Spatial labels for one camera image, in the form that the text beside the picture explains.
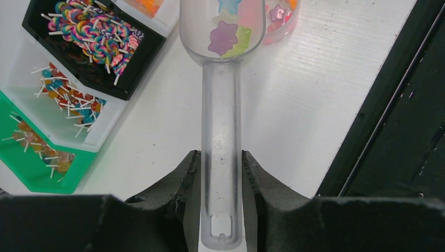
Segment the translucent plastic scoop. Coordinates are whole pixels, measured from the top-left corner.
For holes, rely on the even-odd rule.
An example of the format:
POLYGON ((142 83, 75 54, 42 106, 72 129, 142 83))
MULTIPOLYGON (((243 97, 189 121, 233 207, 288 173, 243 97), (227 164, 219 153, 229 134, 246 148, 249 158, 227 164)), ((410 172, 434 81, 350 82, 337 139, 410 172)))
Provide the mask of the translucent plastic scoop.
POLYGON ((200 240, 216 251, 242 241, 241 65, 261 45, 264 1, 180 1, 179 36, 202 67, 200 240))

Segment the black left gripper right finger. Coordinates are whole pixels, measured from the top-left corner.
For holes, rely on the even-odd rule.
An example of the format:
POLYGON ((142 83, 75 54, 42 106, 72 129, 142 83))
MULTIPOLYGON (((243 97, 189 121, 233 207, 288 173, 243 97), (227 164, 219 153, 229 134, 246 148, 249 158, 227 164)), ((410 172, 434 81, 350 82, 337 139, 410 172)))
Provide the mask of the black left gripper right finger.
POLYGON ((247 251, 444 251, 438 199, 307 198, 242 152, 247 251))

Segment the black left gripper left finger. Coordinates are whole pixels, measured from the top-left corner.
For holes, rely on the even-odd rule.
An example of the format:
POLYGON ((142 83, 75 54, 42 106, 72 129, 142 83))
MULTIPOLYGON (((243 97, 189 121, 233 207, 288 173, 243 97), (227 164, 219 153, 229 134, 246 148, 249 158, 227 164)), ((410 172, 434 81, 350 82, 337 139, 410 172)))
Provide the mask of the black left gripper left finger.
POLYGON ((1 195, 1 251, 198 251, 200 152, 122 201, 1 195))

